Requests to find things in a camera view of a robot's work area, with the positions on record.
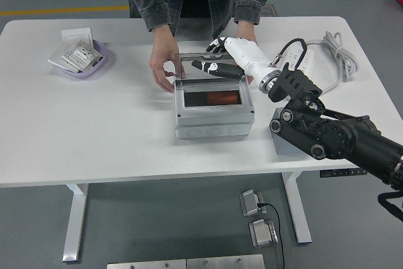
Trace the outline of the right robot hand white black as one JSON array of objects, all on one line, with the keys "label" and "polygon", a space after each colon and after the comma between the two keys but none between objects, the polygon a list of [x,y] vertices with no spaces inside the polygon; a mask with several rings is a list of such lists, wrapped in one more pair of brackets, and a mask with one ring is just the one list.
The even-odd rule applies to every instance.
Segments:
[{"label": "right robot hand white black", "polygon": [[240,80],[242,76],[251,76],[256,86],[263,93],[269,93],[280,70],[273,67],[258,45],[245,38],[219,37],[207,47],[208,52],[226,51],[235,64],[224,64],[194,60],[191,65],[213,76]]}]

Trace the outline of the person's right hand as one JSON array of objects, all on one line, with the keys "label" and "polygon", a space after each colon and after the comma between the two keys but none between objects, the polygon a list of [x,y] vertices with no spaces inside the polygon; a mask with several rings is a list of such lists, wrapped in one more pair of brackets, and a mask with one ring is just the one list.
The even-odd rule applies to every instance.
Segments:
[{"label": "person's right hand", "polygon": [[158,42],[155,40],[150,55],[149,67],[151,68],[154,81],[161,89],[168,93],[174,91],[174,85],[168,80],[168,77],[174,76],[174,72],[166,71],[164,64],[172,61],[178,50],[178,44],[175,40],[169,42]]}]

